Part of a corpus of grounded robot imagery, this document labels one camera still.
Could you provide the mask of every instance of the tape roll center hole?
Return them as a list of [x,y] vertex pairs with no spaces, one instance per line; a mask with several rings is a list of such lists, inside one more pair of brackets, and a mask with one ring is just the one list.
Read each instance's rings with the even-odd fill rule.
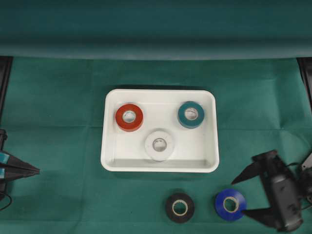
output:
[[163,138],[157,138],[153,141],[153,149],[156,152],[163,152],[167,148],[167,142]]
[[187,120],[195,120],[198,118],[198,111],[193,107],[189,107],[185,110],[184,115]]
[[137,115],[134,111],[125,111],[122,115],[122,120],[126,123],[132,123],[133,121],[135,121],[136,117]]
[[172,211],[177,216],[183,216],[187,213],[188,205],[183,200],[177,200],[172,204]]
[[238,200],[235,197],[227,197],[223,201],[223,207],[227,212],[234,213],[238,210]]

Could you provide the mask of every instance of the red tape roll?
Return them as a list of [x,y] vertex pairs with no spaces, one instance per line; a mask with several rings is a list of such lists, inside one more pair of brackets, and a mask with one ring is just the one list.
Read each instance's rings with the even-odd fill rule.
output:
[[[126,122],[124,120],[124,114],[125,113],[135,113],[135,118],[133,121],[131,122]],[[117,112],[116,112],[116,115],[115,115],[115,119],[116,119],[116,122],[118,124],[118,126],[126,131],[126,132],[133,132],[137,129],[139,129],[143,123],[143,112],[142,110],[134,105],[134,104],[126,104],[126,105],[123,105],[121,106]]]

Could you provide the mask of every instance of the green table surface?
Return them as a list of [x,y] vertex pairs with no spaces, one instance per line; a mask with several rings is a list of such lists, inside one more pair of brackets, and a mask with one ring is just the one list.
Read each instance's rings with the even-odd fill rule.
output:
[[[105,95],[136,85],[208,90],[216,98],[220,165],[209,174],[109,172],[100,163]],[[215,195],[235,188],[248,208],[267,207],[259,178],[231,186],[251,156],[277,149],[286,163],[312,150],[312,115],[295,59],[112,61],[14,58],[1,127],[5,150],[41,169],[9,184],[6,234],[275,233],[243,217],[222,220]],[[164,210],[189,194],[185,224]],[[312,211],[295,233],[312,232]]]
[[3,0],[0,54],[80,59],[312,56],[311,0]]

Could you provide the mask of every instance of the tape roll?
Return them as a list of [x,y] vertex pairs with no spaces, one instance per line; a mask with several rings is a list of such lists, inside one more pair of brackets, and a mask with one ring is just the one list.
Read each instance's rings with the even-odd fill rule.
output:
[[187,101],[180,106],[177,117],[183,127],[196,128],[203,122],[205,112],[198,103]]
[[[185,209],[181,212],[176,211],[175,205],[182,203]],[[166,201],[166,213],[169,219],[176,223],[185,223],[192,218],[195,206],[193,200],[184,193],[173,194]]]
[[122,130],[133,132],[141,127],[143,112],[134,104],[126,104],[117,110],[115,120]]
[[[225,207],[226,200],[232,200],[235,203],[233,210],[228,210]],[[226,221],[235,221],[243,216],[242,210],[247,208],[247,203],[244,196],[235,189],[225,189],[218,193],[215,198],[214,207],[218,215]]]
[[174,148],[172,137],[164,131],[152,132],[145,139],[145,151],[155,161],[168,159]]

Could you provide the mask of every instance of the blue tape roll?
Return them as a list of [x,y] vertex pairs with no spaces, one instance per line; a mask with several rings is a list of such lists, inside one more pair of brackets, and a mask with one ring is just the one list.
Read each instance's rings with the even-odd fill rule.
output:
[[[187,119],[185,116],[186,110],[195,109],[197,111],[197,117],[195,119]],[[204,109],[196,102],[187,101],[183,105],[180,106],[179,111],[177,113],[177,118],[180,124],[186,128],[196,128],[198,127],[202,121],[204,120],[205,113]]]
[[[236,208],[233,212],[227,211],[224,207],[224,203],[227,198],[235,200],[236,202]],[[225,189],[216,196],[214,207],[222,219],[226,221],[235,221],[243,216],[241,211],[247,208],[247,203],[239,191],[235,189]]]

